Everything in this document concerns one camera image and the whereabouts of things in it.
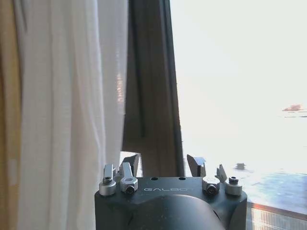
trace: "sheer curtain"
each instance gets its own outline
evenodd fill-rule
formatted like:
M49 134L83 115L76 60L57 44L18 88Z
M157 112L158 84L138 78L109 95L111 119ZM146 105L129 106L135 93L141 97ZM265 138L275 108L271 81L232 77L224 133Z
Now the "sheer curtain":
M93 230L119 162L126 0L15 0L23 70L19 230Z

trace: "small object on ledge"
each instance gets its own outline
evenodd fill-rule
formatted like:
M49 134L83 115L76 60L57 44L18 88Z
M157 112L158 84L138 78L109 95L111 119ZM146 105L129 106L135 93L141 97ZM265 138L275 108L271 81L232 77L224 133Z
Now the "small object on ledge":
M245 164L244 163L237 163L236 164L236 168L240 169L240 170L244 170L245 169Z

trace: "glass pane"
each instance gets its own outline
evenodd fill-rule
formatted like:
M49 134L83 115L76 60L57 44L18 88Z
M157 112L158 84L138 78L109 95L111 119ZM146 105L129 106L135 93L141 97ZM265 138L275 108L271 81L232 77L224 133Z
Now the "glass pane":
M306 11L305 0L171 0L184 157L222 163L251 202L303 214Z

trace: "metal bracket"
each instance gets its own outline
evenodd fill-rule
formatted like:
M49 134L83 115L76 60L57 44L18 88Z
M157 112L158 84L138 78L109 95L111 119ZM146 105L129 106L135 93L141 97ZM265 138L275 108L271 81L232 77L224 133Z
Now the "metal bracket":
M123 175L120 180L120 189L126 194L133 194L138 190L138 179L133 176L129 162L123 162L119 173Z
M99 184L99 194L102 196L111 196L116 191L116 182L113 180L115 169L113 164L106 164L104 168L104 177Z

